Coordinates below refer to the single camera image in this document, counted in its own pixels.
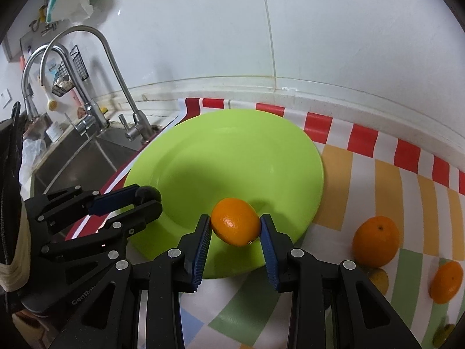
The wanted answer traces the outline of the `steel sink basin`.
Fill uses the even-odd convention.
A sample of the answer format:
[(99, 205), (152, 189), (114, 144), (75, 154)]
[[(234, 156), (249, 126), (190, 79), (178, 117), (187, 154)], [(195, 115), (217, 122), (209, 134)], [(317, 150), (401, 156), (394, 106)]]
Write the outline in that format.
[(31, 176), (31, 195), (81, 186), (85, 191), (101, 189), (143, 147), (130, 141), (125, 131), (109, 127), (80, 135), (71, 130), (49, 148)]

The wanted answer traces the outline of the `colourful checked tablecloth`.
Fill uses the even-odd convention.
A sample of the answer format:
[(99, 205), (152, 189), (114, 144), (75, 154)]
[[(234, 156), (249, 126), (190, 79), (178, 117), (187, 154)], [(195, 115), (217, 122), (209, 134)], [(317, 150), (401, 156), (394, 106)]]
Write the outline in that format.
[[(399, 230), (400, 248), (382, 267), (389, 277), (386, 299), (424, 348), (434, 348), (440, 327), (458, 324), (464, 313), (464, 291), (436, 304), (429, 289), (441, 265), (464, 263), (462, 171), (384, 132), (314, 112), (224, 99), (186, 98), (179, 105), (178, 115), (163, 132), (217, 110), (259, 110), (302, 129), (319, 151), (324, 188), (313, 221), (294, 242), (317, 259), (339, 263), (352, 257), (352, 240), (360, 225), (372, 217), (388, 217)], [(99, 190), (127, 185), (140, 153)]]

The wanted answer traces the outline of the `orange tangerine near plate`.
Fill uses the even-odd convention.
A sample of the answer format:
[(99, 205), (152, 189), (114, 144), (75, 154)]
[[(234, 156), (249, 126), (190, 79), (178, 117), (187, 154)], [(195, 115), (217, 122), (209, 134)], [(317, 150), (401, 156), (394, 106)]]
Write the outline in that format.
[(400, 233), (395, 222), (383, 216), (368, 219), (356, 230), (352, 240), (355, 261), (368, 268), (380, 268), (393, 260), (400, 248)]

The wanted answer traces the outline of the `steel faucet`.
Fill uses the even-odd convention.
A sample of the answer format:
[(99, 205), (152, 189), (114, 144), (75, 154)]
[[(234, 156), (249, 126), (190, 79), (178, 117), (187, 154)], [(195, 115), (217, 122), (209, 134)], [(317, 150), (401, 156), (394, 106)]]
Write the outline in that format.
[[(33, 91), (29, 88), (29, 72), (34, 61), (42, 57), (46, 49), (47, 44), (43, 44), (31, 53), (25, 62), (21, 75), (21, 93), (26, 115), (30, 122), (35, 121), (39, 117), (39, 113), (32, 101)], [(79, 96), (77, 101), (83, 103), (83, 117), (80, 117), (77, 124), (74, 125), (75, 130), (83, 135), (92, 125), (95, 125), (99, 131), (107, 129), (110, 124), (106, 120), (104, 112), (100, 109), (98, 103), (89, 96), (84, 85), (84, 81), (89, 78), (89, 74), (77, 45), (71, 51), (68, 51), (63, 45), (57, 43), (52, 46), (51, 51), (56, 53), (62, 59), (62, 62), (53, 72), (51, 91), (47, 89), (44, 91), (52, 105), (48, 109), (54, 111), (58, 105), (58, 101), (52, 95), (61, 98), (75, 89)]]
[[(114, 58), (113, 52), (111, 51), (110, 45), (106, 37), (98, 29), (92, 28), (91, 26), (87, 26), (87, 25), (77, 25), (77, 26), (73, 26), (71, 28), (65, 29), (63, 32), (55, 36), (53, 40), (49, 42), (49, 44), (47, 45), (42, 55), (42, 59), (40, 62), (40, 86), (42, 87), (44, 85), (46, 62), (47, 62), (47, 57), (49, 53), (53, 50), (53, 47), (55, 45), (58, 45), (58, 42), (60, 41), (61, 38), (65, 37), (67, 34), (70, 34), (72, 32), (90, 33), (94, 35), (103, 45), (103, 49), (108, 58), (110, 66), (112, 70), (114, 71), (114, 75), (116, 76), (117, 82), (119, 83), (121, 87), (121, 91), (123, 92), (128, 104), (130, 105), (133, 111), (134, 125), (132, 127), (129, 127), (127, 125), (127, 122), (125, 121), (125, 118), (123, 115), (119, 116), (120, 122), (123, 124), (124, 129), (126, 130), (125, 135), (128, 140), (135, 140), (138, 136), (140, 136), (142, 143), (148, 143), (150, 139), (152, 138), (152, 136), (155, 134), (154, 129), (152, 129), (152, 126), (150, 122), (147, 120), (147, 117), (144, 114), (144, 112), (140, 110), (135, 104), (135, 101), (133, 97), (131, 96), (129, 89), (127, 88), (127, 85), (124, 81), (121, 71)], [(93, 99), (90, 99), (87, 96), (87, 94), (83, 91), (83, 84), (82, 84), (81, 77), (77, 74), (77, 71), (75, 70), (75, 67), (74, 67), (74, 63), (72, 61), (70, 61), (70, 65), (68, 65), (68, 68), (69, 68), (69, 74), (72, 77), (73, 83), (77, 87), (78, 91), (83, 92), (84, 105), (90, 106), (91, 111), (94, 113), (95, 119), (101, 126), (104, 127), (105, 117), (101, 113), (100, 108), (97, 106), (97, 103)]]

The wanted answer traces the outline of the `orange tangerine middle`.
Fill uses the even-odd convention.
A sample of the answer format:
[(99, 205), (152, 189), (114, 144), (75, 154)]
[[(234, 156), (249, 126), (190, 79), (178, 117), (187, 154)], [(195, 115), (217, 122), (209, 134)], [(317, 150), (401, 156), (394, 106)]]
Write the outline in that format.
[(449, 302), (459, 291), (464, 279), (464, 270), (458, 261), (441, 265), (430, 283), (429, 295), (436, 304)]

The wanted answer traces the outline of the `far steel faucet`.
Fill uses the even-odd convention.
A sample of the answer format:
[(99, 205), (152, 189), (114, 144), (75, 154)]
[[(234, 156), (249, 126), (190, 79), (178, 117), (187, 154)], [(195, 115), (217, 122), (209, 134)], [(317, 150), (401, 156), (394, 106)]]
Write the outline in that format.
[[(46, 49), (47, 44), (43, 44), (31, 53), (25, 62), (21, 75), (21, 93), (26, 115), (30, 122), (35, 121), (39, 117), (39, 113), (32, 101), (33, 91), (29, 88), (29, 72), (34, 61), (42, 57)], [(99, 131), (107, 129), (110, 124), (106, 120), (104, 112), (100, 109), (98, 103), (89, 96), (84, 85), (84, 81), (89, 78), (89, 74), (77, 45), (71, 51), (68, 51), (63, 45), (57, 43), (52, 46), (51, 51), (56, 53), (62, 59), (62, 62), (53, 72), (51, 91), (47, 89), (44, 91), (52, 105), (48, 109), (54, 111), (58, 105), (58, 101), (52, 95), (61, 98), (75, 89), (79, 96), (77, 101), (83, 103), (83, 117), (80, 117), (77, 124), (74, 125), (75, 130), (83, 135), (92, 125), (95, 125)]]

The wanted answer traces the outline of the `small tan longan fruit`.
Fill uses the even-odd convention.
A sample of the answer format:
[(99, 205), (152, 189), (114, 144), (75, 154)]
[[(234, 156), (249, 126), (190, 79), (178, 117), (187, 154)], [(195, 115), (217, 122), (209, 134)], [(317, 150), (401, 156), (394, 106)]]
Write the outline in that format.
[(389, 277), (384, 269), (367, 269), (365, 274), (378, 291), (381, 292), (382, 295), (386, 295), (389, 289)]

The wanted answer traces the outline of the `dark purple plum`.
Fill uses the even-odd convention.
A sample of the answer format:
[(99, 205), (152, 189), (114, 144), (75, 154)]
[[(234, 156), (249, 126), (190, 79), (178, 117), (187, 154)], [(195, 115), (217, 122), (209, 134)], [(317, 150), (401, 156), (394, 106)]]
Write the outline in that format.
[(455, 324), (447, 324), (440, 327), (434, 334), (433, 347), (440, 348), (454, 329)]

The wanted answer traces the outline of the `near steel faucet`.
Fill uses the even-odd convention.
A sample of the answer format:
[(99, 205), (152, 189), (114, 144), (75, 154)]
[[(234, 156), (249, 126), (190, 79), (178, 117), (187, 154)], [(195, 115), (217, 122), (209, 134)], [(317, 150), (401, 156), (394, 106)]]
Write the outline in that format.
[[(123, 92), (128, 104), (130, 105), (133, 111), (134, 125), (132, 127), (129, 127), (127, 125), (127, 122), (125, 121), (125, 118), (123, 115), (119, 116), (120, 122), (123, 124), (124, 129), (126, 130), (125, 135), (128, 140), (135, 140), (138, 136), (140, 136), (142, 143), (148, 143), (150, 139), (152, 138), (152, 136), (155, 134), (154, 129), (152, 129), (152, 126), (150, 122), (147, 120), (147, 117), (144, 114), (144, 112), (140, 110), (135, 104), (135, 101), (133, 97), (131, 96), (129, 89), (127, 88), (127, 85), (124, 81), (121, 71), (114, 58), (113, 52), (111, 51), (110, 45), (106, 37), (98, 29), (92, 28), (91, 26), (87, 26), (87, 25), (77, 25), (77, 26), (73, 26), (71, 28), (65, 29), (63, 32), (55, 36), (53, 40), (49, 42), (49, 44), (47, 45), (42, 55), (42, 59), (40, 62), (40, 86), (42, 87), (44, 85), (46, 62), (47, 62), (47, 57), (49, 53), (53, 50), (53, 47), (55, 45), (58, 45), (58, 42), (60, 41), (61, 38), (65, 37), (67, 34), (70, 34), (72, 32), (90, 33), (94, 35), (103, 45), (103, 49), (108, 58), (110, 66), (112, 70), (114, 71), (114, 75), (116, 76), (117, 82), (119, 83), (121, 87), (121, 91)], [(75, 67), (74, 67), (74, 63), (72, 61), (70, 61), (70, 65), (68, 65), (68, 68), (69, 68), (69, 74), (72, 77), (73, 83), (77, 87), (78, 91), (83, 92), (84, 105), (90, 106), (91, 111), (94, 113), (95, 119), (101, 126), (104, 127), (105, 117), (101, 113), (100, 108), (97, 106), (97, 103), (93, 99), (90, 99), (87, 96), (87, 94), (83, 91), (83, 84), (82, 84), (81, 77), (77, 74), (77, 71), (75, 70)]]

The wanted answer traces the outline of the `lime green plate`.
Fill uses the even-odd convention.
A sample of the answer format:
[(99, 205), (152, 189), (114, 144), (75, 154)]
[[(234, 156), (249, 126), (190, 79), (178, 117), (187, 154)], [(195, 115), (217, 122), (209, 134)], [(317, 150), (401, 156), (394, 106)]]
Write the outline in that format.
[(152, 260), (228, 197), (268, 213), (278, 231), (299, 240), (319, 209), (324, 169), (314, 143), (291, 121), (259, 110), (217, 110), (160, 134), (125, 182), (161, 193), (162, 215), (131, 239)]

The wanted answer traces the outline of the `small orange kumquat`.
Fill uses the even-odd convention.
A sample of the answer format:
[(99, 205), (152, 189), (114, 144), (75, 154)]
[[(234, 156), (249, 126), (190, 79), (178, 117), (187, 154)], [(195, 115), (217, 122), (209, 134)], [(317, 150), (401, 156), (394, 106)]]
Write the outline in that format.
[(219, 201), (211, 212), (210, 223), (217, 237), (234, 247), (253, 243), (261, 232), (258, 214), (242, 199)]

